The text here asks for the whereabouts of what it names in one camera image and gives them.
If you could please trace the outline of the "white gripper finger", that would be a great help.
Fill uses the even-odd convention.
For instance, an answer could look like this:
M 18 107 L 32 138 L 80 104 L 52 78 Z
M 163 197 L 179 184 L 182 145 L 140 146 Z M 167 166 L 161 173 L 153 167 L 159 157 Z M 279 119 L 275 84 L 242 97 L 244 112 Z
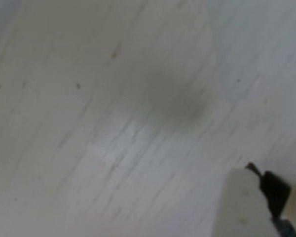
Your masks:
M 281 237 L 283 180 L 253 163 L 226 175 L 213 223 L 215 237 Z

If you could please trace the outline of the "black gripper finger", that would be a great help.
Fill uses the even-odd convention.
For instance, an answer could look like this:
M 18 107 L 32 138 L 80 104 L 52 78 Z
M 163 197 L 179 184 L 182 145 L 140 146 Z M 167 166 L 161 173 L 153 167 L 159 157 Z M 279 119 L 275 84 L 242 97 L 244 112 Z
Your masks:
M 281 237 L 296 237 L 296 230 L 289 220 L 281 217 L 285 204 L 292 192 L 291 186 L 270 171 L 260 177 L 260 190 L 266 197 L 267 206 L 271 213 L 271 222 Z

